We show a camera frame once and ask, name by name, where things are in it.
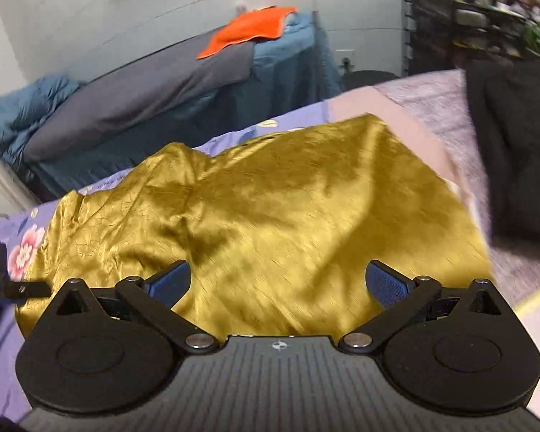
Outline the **gold satin jacket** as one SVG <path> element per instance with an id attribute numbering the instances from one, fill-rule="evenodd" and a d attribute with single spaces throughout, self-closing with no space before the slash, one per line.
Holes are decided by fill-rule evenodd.
<path id="1" fill-rule="evenodd" d="M 377 314 L 372 260 L 447 287 L 490 273 L 455 192 L 373 115 L 214 157 L 169 144 L 111 189 L 65 195 L 25 277 L 110 287 L 177 260 L 191 283 L 175 311 L 219 339 L 342 337 Z"/>

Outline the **pink grey blanket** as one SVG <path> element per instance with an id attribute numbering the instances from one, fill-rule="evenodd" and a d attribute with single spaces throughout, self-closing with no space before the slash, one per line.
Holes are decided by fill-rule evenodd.
<path id="1" fill-rule="evenodd" d="M 407 147 L 458 186 L 478 227 L 490 233 L 487 176 L 462 71 L 434 71 L 354 89 L 328 100 L 327 106 L 333 122 L 365 114 L 383 120 Z M 540 349 L 540 246 L 490 243 L 489 255 L 496 285 Z M 540 417 L 540 383 L 530 408 Z"/>

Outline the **black garment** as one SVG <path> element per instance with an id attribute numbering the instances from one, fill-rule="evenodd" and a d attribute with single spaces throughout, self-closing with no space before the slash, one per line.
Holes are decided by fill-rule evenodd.
<path id="1" fill-rule="evenodd" d="M 480 60 L 466 99 L 488 177 L 492 236 L 540 241 L 540 60 Z"/>

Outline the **teal covered bed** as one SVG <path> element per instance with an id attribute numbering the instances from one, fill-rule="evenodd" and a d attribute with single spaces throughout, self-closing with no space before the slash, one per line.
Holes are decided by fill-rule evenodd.
<path id="1" fill-rule="evenodd" d="M 39 199 L 132 168 L 169 143 L 190 147 L 337 96 L 340 77 L 313 14 L 292 14 L 276 40 L 258 39 L 248 79 L 188 99 L 95 145 L 28 163 L 23 151 L 56 107 L 92 82 L 50 74 L 0 96 L 0 159 Z"/>

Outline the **orange cloth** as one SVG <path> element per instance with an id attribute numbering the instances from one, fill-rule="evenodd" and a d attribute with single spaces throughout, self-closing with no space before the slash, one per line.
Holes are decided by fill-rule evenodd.
<path id="1" fill-rule="evenodd" d="M 279 39 L 285 31 L 285 20 L 296 13 L 296 7 L 277 6 L 245 12 L 214 33 L 197 59 L 212 57 L 227 47 L 245 42 Z"/>

